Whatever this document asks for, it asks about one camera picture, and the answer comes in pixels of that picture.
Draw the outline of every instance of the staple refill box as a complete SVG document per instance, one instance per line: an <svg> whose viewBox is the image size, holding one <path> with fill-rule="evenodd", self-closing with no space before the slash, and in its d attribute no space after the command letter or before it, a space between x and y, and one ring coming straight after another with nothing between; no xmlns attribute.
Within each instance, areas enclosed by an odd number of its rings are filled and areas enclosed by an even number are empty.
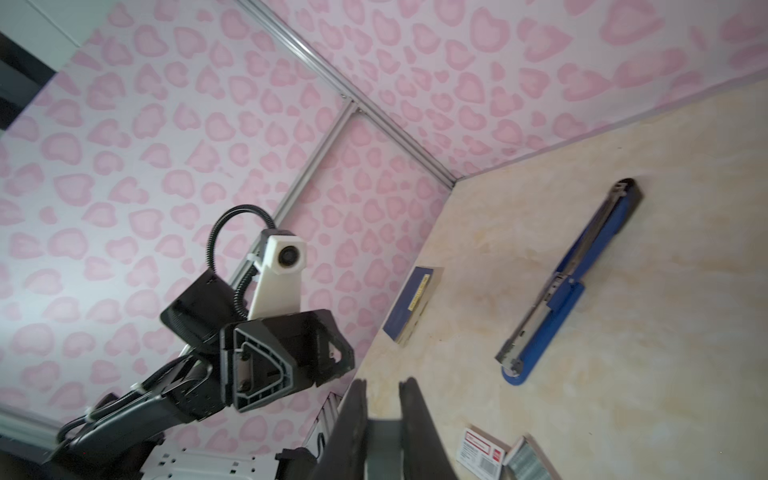
<svg viewBox="0 0 768 480"><path fill-rule="evenodd" d="M464 429L456 461L482 480L498 480L505 454L505 447L496 445L480 432Z"/></svg>
<svg viewBox="0 0 768 480"><path fill-rule="evenodd" d="M384 332L405 345L442 276L441 267L414 266L384 322Z"/></svg>

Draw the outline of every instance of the heart pattern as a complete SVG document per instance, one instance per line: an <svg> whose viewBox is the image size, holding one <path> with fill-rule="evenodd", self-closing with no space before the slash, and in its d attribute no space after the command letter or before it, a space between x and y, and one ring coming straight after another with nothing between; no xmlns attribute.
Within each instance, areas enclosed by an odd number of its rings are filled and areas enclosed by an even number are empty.
<svg viewBox="0 0 768 480"><path fill-rule="evenodd" d="M403 4L414 18L426 5ZM70 419L176 356L182 342L158 315L205 268L212 223L239 203L274 211L339 110L338 94L233 2L183 5L118 3L0 139L0 353L15 365L0 370L2 402ZM345 5L359 22L370 18L366 2ZM351 18L354 28L323 26L316 13L306 5L333 45L371 54L358 64L366 66L360 80L393 68L385 55L379 65L377 35L413 33L387 31L386 18L378 34ZM421 49L442 51L426 30L419 35ZM436 92L429 68L396 67L404 88ZM466 94L477 96L469 81ZM425 118L425 108L400 100L407 121ZM358 362L448 193L355 118L284 223L310 246L303 308L330 308ZM222 276L259 231L245 216L227 224L216 251ZM327 393L342 392L350 378L247 415L227 410L168 438L273 455L303 440Z"/></svg>
<svg viewBox="0 0 768 480"><path fill-rule="evenodd" d="M713 1L672 12L661 0L294 0L274 11L463 177L768 67L765 2ZM500 120L529 141L511 149ZM467 136L472 149L444 146Z"/></svg>

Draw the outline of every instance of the blue stapler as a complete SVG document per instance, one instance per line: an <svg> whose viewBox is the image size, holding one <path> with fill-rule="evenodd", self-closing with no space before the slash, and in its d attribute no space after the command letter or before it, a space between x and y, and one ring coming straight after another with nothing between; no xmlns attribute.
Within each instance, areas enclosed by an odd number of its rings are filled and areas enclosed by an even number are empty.
<svg viewBox="0 0 768 480"><path fill-rule="evenodd" d="M528 314L496 354L512 385L528 378L584 291L581 278L624 226L643 198L632 178L619 180L538 294Z"/></svg>

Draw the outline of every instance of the box of staples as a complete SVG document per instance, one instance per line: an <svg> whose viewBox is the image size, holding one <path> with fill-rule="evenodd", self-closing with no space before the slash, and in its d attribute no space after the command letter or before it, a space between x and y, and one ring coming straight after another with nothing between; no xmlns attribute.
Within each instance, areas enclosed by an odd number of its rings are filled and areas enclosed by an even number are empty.
<svg viewBox="0 0 768 480"><path fill-rule="evenodd" d="M414 266L384 322L384 333L405 345L440 283L442 267Z"/></svg>

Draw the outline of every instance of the barcode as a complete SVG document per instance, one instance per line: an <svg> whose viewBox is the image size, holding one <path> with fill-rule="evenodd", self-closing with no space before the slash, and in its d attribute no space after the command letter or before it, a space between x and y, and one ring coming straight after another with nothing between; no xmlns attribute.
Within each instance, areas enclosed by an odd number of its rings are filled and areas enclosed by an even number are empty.
<svg viewBox="0 0 768 480"><path fill-rule="evenodd" d="M480 457L480 468L488 472L490 475L496 473L496 464L488 460L486 457Z"/></svg>

